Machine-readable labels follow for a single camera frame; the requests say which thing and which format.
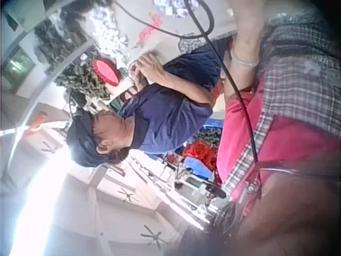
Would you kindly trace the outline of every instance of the checkered fabric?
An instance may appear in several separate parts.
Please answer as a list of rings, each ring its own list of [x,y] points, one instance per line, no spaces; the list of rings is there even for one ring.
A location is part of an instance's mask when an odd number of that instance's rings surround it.
[[[272,20],[261,45],[257,74],[265,86],[254,131],[257,151],[274,116],[293,118],[341,138],[341,54],[325,21],[317,14]],[[248,144],[223,184],[228,197],[253,162]]]

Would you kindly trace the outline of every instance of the silver bangle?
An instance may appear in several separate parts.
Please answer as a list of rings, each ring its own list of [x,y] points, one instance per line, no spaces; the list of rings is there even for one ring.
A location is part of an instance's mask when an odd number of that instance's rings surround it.
[[[244,67],[255,68],[259,64],[259,61],[243,61],[243,60],[239,59],[234,52],[234,47],[231,50],[231,57],[232,57],[232,60],[233,59],[237,60],[238,63]]]

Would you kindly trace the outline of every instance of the red fabric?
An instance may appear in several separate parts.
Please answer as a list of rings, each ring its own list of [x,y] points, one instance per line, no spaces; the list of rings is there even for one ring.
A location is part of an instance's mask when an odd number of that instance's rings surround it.
[[[259,86],[255,95],[243,92],[241,94],[247,106],[252,127],[255,129],[263,105],[263,85]],[[217,167],[223,182],[228,178],[249,140],[244,114],[239,101],[233,98],[226,104],[222,139],[218,150]],[[258,158],[260,161],[295,160],[326,151],[336,151],[339,147],[340,140],[336,137],[308,124],[277,116],[268,131]],[[265,182],[269,175],[269,172],[261,172],[262,181]],[[244,185],[245,179],[232,192],[233,200],[240,197]]]

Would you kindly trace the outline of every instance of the person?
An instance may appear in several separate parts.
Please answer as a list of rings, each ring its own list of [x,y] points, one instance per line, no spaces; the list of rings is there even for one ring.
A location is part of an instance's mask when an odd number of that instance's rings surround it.
[[[223,58],[226,38],[214,41]],[[117,164],[130,149],[162,154],[179,148],[212,114],[221,63],[209,45],[182,55],[162,66],[151,53],[141,56],[131,69],[141,90],[119,114],[85,111],[73,118],[67,144],[79,165]],[[146,85],[146,77],[153,81]]]
[[[260,171],[230,81],[217,167],[228,200],[205,231],[192,228],[165,255],[338,255],[340,49],[318,13],[264,26],[264,0],[229,0],[237,37],[229,66],[250,117],[260,163],[296,163],[296,175]],[[328,156],[334,155],[334,168]],[[317,164],[312,179],[302,163]],[[257,193],[244,193],[257,181]]]

